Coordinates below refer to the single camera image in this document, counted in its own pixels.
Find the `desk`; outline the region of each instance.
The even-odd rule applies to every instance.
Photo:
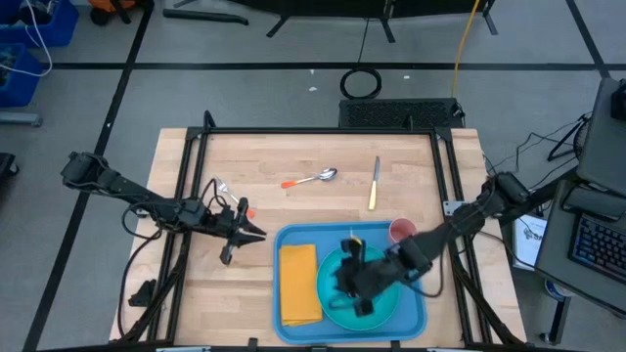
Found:
[[[148,188],[173,197],[186,129],[161,130]],[[480,192],[486,171],[475,130],[453,130],[454,146],[467,199]],[[445,155],[440,142],[441,154]],[[195,163],[197,151],[191,156]],[[380,156],[377,208],[368,211],[374,161]],[[452,196],[447,159],[442,157],[446,185]],[[281,182],[336,167],[330,183],[312,182],[287,190]],[[191,188],[191,173],[186,190]],[[181,304],[176,344],[246,345],[257,337],[260,346],[286,345],[272,328],[272,251],[276,233],[291,223],[368,221],[407,217],[418,229],[432,229],[443,220],[428,136],[419,135],[209,135],[201,184],[219,176],[238,197],[247,197],[256,211],[252,222],[268,233],[266,242],[236,249],[229,267],[219,261],[223,240],[193,234]],[[140,220],[137,232],[152,233],[151,219]],[[500,236],[496,221],[485,231]],[[133,250],[143,240],[135,240]],[[164,239],[149,244],[135,259],[126,282],[125,299],[145,280],[158,277]],[[522,340],[511,271],[502,244],[478,236],[474,241],[482,287],[498,316]],[[426,298],[428,323],[424,333],[403,347],[462,346],[450,260],[444,258],[445,288],[439,298]],[[422,280],[425,290],[439,285],[439,265]],[[467,295],[473,338],[480,339],[475,307]],[[167,313],[170,305],[166,304]],[[123,321],[128,330],[143,308],[124,301]],[[162,314],[159,336],[164,336],[167,314]],[[118,337],[113,325],[112,338]],[[388,342],[341,344],[388,347]]]

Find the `silver spoon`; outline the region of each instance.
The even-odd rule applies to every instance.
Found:
[[[295,186],[297,184],[301,184],[302,182],[307,182],[307,181],[313,181],[313,180],[322,180],[322,181],[331,181],[334,179],[334,177],[336,176],[337,171],[334,167],[328,168],[324,171],[322,171],[319,175],[317,176],[313,176],[313,177],[309,177],[309,178],[305,178],[299,181],[287,181],[287,182],[283,182],[281,184],[282,188],[289,188],[291,186]]]

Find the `blue bin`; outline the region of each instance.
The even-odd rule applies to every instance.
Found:
[[[13,48],[13,51],[17,53],[17,59],[13,68],[32,73],[41,73],[43,71],[41,64],[28,53],[25,45],[0,44],[0,52],[4,51],[6,47]],[[32,100],[32,95],[35,93],[38,82],[39,77],[11,72],[7,82],[0,86],[0,108],[27,106]]]
[[[7,21],[8,18],[14,16],[19,11],[21,2],[21,0],[0,0],[0,14],[3,14],[0,23],[3,18],[6,17],[5,21]],[[39,25],[38,28],[47,47],[67,46],[74,34],[77,22],[78,10],[69,0],[59,0],[50,23]],[[28,27],[28,32],[36,41],[39,41],[37,32],[32,26]],[[37,47],[23,25],[0,26],[0,43],[22,43],[29,48]]]

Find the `teal plate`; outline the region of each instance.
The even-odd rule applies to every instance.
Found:
[[[322,262],[317,273],[317,296],[320,299],[324,313],[337,325],[348,330],[364,331],[372,330],[383,325],[395,312],[400,301],[400,286],[394,284],[381,295],[374,299],[374,314],[365,317],[357,317],[350,303],[355,298],[348,297],[338,291],[336,287],[335,271],[341,265],[341,259],[347,257],[341,249],[332,251]],[[366,260],[381,259],[384,253],[376,248],[368,246],[365,252]],[[346,308],[331,309],[340,305]]]

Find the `white paper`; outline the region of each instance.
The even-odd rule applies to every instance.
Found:
[[[547,223],[546,220],[528,215],[515,220],[513,251],[517,258],[528,264],[535,265]],[[515,258],[513,266],[518,269],[534,271],[533,268],[522,264]]]

